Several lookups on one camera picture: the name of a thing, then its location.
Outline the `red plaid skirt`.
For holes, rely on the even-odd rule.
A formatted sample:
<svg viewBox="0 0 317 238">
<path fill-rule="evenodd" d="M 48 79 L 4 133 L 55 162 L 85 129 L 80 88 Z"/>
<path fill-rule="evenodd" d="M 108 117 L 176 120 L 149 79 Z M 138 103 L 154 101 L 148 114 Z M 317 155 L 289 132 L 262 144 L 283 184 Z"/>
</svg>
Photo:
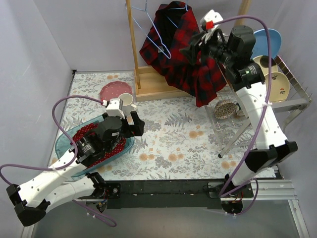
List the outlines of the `red plaid skirt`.
<svg viewBox="0 0 317 238">
<path fill-rule="evenodd" d="M 200 32 L 192 8 L 181 17 L 178 28 L 166 18 L 169 4 L 161 4 L 155 12 L 154 25 L 139 51 L 147 65 L 165 77 L 169 86 L 182 90 L 196 98 L 197 107 L 207 105 L 217 97 L 225 85 L 216 62 L 207 59 L 195 65 L 189 64 L 180 49 L 189 46 L 191 37 Z"/>
</svg>

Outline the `red polka dot cloth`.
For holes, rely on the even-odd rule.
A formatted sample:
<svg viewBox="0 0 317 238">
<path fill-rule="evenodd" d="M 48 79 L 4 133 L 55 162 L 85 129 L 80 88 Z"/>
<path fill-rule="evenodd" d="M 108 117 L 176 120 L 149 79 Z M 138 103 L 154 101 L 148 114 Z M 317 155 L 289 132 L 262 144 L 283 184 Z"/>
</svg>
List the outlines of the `red polka dot cloth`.
<svg viewBox="0 0 317 238">
<path fill-rule="evenodd" d="M 97 164 L 109 160 L 111 157 L 122 152 L 126 144 L 125 137 L 118 137 L 110 144 L 103 144 L 95 129 L 97 121 L 81 127 L 72 137 L 78 148 L 76 163 L 91 168 Z"/>
</svg>

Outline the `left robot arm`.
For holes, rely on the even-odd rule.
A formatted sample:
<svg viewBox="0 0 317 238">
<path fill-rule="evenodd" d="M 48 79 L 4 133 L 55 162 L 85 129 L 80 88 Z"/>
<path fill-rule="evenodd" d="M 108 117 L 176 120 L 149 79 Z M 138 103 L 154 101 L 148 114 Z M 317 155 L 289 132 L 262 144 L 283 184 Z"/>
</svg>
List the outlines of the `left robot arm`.
<svg viewBox="0 0 317 238">
<path fill-rule="evenodd" d="M 107 183 L 94 166 L 122 151 L 128 138 L 142 136 L 145 123 L 137 112 L 130 113 L 133 124 L 126 117 L 103 114 L 101 122 L 82 127 L 73 136 L 73 145 L 54 164 L 21 185 L 6 189 L 14 211 L 27 227 L 39 222 L 50 210 L 77 198 L 95 198 L 103 212 L 109 199 L 120 197 L 121 186 Z"/>
</svg>

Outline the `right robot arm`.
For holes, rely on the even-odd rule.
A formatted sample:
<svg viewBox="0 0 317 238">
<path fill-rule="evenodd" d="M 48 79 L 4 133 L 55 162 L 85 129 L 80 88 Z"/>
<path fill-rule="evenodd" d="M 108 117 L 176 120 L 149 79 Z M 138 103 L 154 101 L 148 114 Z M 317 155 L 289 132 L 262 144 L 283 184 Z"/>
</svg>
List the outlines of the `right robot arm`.
<svg viewBox="0 0 317 238">
<path fill-rule="evenodd" d="M 230 175 L 225 176 L 225 184 L 219 193 L 220 197 L 235 197 L 255 175 L 284 161 L 298 150 L 298 145 L 287 139 L 266 98 L 264 75 L 251 59 L 256 43 L 253 30 L 240 25 L 231 30 L 228 40 L 219 40 L 219 36 L 222 36 L 220 29 L 216 29 L 210 38 L 206 31 L 201 32 L 192 36 L 189 46 L 180 51 L 190 63 L 201 54 L 202 61 L 211 58 L 225 66 L 225 78 L 240 99 L 255 131 L 243 159 Z"/>
</svg>

